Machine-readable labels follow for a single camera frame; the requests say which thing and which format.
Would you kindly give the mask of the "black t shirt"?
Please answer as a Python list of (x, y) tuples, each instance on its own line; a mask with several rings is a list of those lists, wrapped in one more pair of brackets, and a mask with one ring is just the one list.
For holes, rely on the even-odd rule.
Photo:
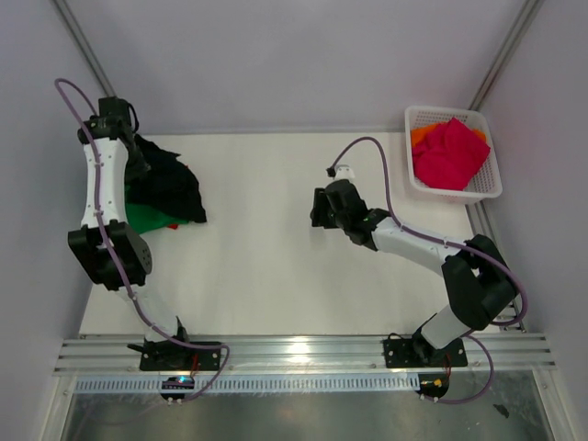
[(198, 179), (178, 160), (180, 154), (164, 150), (139, 134), (134, 140), (150, 170), (145, 177), (130, 183), (126, 201), (179, 221), (206, 223)]

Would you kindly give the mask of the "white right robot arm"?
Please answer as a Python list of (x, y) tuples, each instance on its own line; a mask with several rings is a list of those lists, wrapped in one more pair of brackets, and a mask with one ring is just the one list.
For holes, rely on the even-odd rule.
[(462, 336), (485, 329), (518, 295), (490, 238), (477, 234), (454, 248), (438, 235), (410, 233), (390, 211), (370, 209), (342, 169), (330, 174), (329, 185), (313, 190), (312, 227), (339, 229), (358, 246), (403, 257), (443, 278), (448, 304), (413, 333), (409, 360), (440, 365)]

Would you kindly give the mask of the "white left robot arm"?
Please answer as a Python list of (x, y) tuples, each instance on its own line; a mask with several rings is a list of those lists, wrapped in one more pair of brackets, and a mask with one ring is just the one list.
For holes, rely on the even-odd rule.
[(134, 141), (133, 116), (128, 101), (106, 97), (98, 100), (98, 113), (82, 122), (78, 139), (87, 169), (85, 211), (67, 241), (91, 281), (133, 310), (144, 331), (140, 350), (150, 357), (161, 348), (161, 359), (180, 369), (190, 363), (193, 348), (180, 319), (146, 288), (153, 257), (131, 228), (125, 207), (125, 185), (149, 171)]

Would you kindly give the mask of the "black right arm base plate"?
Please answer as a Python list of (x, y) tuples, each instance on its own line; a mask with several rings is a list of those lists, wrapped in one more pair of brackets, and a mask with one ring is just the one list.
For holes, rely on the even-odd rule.
[(382, 346), (387, 368), (464, 368), (469, 364), (460, 338), (435, 349), (419, 332), (411, 336), (391, 333)]

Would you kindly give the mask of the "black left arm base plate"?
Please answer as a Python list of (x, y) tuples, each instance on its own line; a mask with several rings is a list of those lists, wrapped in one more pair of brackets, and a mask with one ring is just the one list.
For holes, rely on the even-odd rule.
[(220, 369), (219, 342), (193, 342), (199, 349), (176, 345), (168, 340), (144, 341), (142, 345), (128, 344), (128, 348), (141, 354), (140, 371), (209, 371)]

